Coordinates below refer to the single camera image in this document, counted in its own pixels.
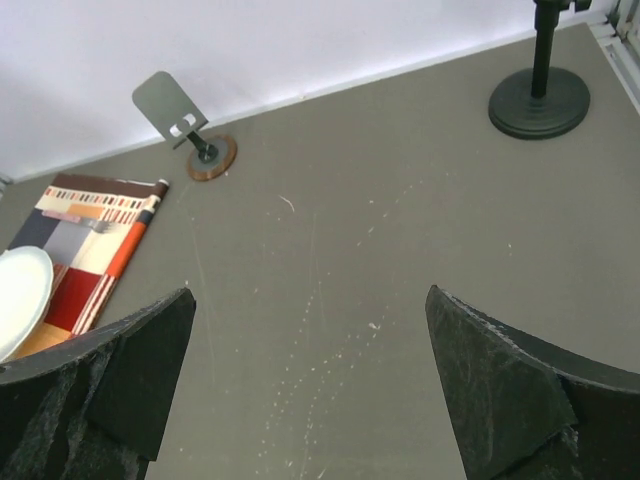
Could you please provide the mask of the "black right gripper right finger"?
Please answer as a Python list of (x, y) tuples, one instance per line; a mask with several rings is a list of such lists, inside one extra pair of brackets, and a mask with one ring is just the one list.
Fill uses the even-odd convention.
[(639, 376), (432, 286), (425, 313), (469, 479), (636, 479)]

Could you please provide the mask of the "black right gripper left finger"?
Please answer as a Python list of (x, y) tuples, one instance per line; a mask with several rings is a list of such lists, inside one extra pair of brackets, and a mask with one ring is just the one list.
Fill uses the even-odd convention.
[(196, 301), (178, 289), (1, 366), (4, 479), (142, 479), (158, 457)]

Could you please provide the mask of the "grey phone stand wooden base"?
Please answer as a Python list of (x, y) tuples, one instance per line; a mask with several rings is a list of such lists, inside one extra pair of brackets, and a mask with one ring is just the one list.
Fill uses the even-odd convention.
[(207, 118), (168, 72), (158, 71), (146, 79), (133, 91), (132, 101), (172, 149), (185, 142), (193, 145), (186, 162), (193, 180), (213, 180), (233, 164), (238, 151), (236, 141), (229, 135), (208, 139), (200, 135)]

